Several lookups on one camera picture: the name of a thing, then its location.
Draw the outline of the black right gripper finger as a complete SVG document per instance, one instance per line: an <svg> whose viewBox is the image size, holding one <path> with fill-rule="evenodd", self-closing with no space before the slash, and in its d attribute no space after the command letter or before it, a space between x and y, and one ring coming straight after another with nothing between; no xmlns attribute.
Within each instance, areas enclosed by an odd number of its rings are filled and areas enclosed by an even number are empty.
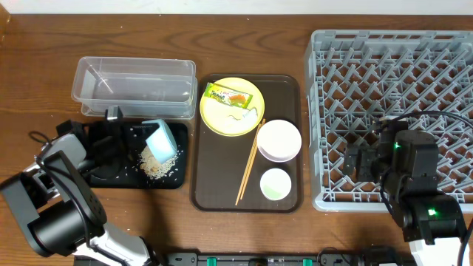
<svg viewBox="0 0 473 266"><path fill-rule="evenodd" d="M374 148L361 147L358 149L356 161L356 178L358 181L374 181L372 164L377 159L377 151Z"/></svg>
<svg viewBox="0 0 473 266"><path fill-rule="evenodd" d="M350 176L356 170L359 154L359 146L347 144L344 150L343 171L344 175Z"/></svg>

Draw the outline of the light blue bowl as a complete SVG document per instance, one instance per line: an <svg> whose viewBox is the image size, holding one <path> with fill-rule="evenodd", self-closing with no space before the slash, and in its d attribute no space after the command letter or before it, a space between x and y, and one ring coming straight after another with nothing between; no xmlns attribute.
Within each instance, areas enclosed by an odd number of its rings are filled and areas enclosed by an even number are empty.
<svg viewBox="0 0 473 266"><path fill-rule="evenodd" d="M164 120L146 120L143 124L157 126L157 129L146 139L146 145L161 165L177 154L177 143Z"/></svg>

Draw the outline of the rice and food scraps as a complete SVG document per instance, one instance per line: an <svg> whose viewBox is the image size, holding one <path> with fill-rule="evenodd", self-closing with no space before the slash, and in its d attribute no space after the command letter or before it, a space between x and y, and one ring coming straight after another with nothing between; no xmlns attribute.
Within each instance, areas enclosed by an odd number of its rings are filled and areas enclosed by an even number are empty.
<svg viewBox="0 0 473 266"><path fill-rule="evenodd" d="M178 151L164 163L160 163L152 154L151 149L146 146L141 152L132 150L124 157L118 165L118 173L112 175L113 179L120 177L144 177L148 180L159 180L164 177L170 177L177 172L177 163L180 159Z"/></svg>

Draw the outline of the pale green cup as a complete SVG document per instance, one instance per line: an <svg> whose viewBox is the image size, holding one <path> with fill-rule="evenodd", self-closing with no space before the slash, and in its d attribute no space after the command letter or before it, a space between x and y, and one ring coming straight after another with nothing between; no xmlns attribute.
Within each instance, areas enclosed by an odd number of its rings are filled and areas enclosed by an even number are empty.
<svg viewBox="0 0 473 266"><path fill-rule="evenodd" d="M292 187L289 174L280 168L267 170L260 179L260 189L264 197L270 201L283 200Z"/></svg>

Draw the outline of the green snack wrapper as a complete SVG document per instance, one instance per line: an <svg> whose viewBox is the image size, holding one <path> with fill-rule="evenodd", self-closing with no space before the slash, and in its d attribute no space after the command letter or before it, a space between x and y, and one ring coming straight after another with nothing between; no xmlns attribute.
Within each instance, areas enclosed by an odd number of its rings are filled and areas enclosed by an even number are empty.
<svg viewBox="0 0 473 266"><path fill-rule="evenodd" d="M219 103L246 109L251 102L253 95L247 92L240 92L227 86L217 83L207 83L204 97L214 99Z"/></svg>

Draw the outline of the white tissue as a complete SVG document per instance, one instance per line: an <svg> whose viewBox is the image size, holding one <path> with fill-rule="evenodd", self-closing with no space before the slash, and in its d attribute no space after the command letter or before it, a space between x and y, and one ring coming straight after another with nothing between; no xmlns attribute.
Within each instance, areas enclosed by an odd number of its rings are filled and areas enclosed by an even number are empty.
<svg viewBox="0 0 473 266"><path fill-rule="evenodd" d="M244 109L242 117L237 119L230 115L225 119L225 125L230 129L243 130L255 124L258 118L258 112L255 108Z"/></svg>

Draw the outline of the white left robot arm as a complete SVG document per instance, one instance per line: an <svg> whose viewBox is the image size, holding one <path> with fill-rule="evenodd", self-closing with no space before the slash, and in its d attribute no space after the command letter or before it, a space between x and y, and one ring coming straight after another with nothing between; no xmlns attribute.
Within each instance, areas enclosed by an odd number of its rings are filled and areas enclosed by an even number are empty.
<svg viewBox="0 0 473 266"><path fill-rule="evenodd" d="M167 265L142 236L114 226L86 181L109 165L123 171L126 153L151 125L104 121L58 126L41 143L33 164L5 180L1 195L30 247L40 256L74 256L76 265Z"/></svg>

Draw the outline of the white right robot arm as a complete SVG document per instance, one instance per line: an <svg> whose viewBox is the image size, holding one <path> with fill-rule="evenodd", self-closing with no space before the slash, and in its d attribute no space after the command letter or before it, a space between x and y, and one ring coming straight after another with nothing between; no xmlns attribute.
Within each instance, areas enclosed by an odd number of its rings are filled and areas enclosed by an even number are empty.
<svg viewBox="0 0 473 266"><path fill-rule="evenodd" d="M459 202L438 188L435 137L394 122L375 147L347 144L342 172L379 184L381 201L417 265L467 265L472 227Z"/></svg>

